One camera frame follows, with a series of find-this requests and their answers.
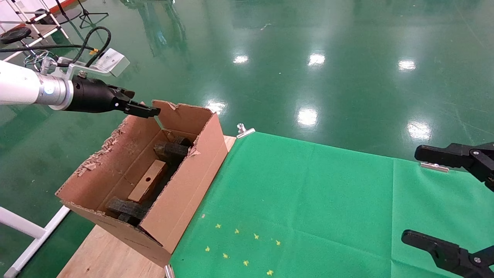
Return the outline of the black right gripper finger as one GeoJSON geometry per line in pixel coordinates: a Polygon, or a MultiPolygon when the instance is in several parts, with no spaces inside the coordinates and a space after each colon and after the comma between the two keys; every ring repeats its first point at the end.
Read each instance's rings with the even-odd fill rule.
{"type": "Polygon", "coordinates": [[[416,232],[405,230],[401,241],[428,252],[439,269],[463,278],[493,278],[494,247],[471,253],[459,245],[416,232]]]}
{"type": "Polygon", "coordinates": [[[494,191],[494,143],[469,146],[450,144],[445,148],[420,145],[416,148],[416,160],[450,168],[464,168],[478,181],[494,191]]]}

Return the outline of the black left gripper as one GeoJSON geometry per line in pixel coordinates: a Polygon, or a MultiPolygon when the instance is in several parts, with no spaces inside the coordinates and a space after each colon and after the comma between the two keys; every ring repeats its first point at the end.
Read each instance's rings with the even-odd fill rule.
{"type": "Polygon", "coordinates": [[[69,104],[72,112],[104,113],[119,110],[127,115],[141,118],[159,116],[160,108],[147,106],[132,100],[135,92],[104,81],[74,76],[73,97],[69,104]]]}

